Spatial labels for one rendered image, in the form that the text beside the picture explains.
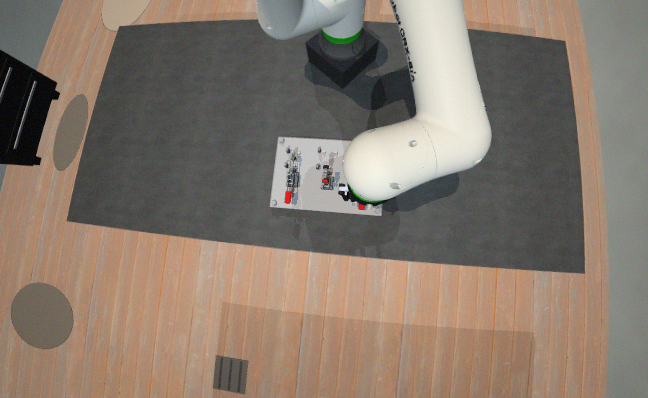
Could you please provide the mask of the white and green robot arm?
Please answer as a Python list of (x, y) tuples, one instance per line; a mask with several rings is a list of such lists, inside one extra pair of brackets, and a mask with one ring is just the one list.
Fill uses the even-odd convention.
[[(272, 38), (288, 40), (321, 28), (321, 51), (338, 61), (364, 48), (366, 0), (255, 1), (259, 24)], [(389, 1), (416, 115), (359, 134), (345, 151), (349, 193), (369, 210), (425, 182), (472, 168), (487, 154), (492, 138), (463, 1)]]

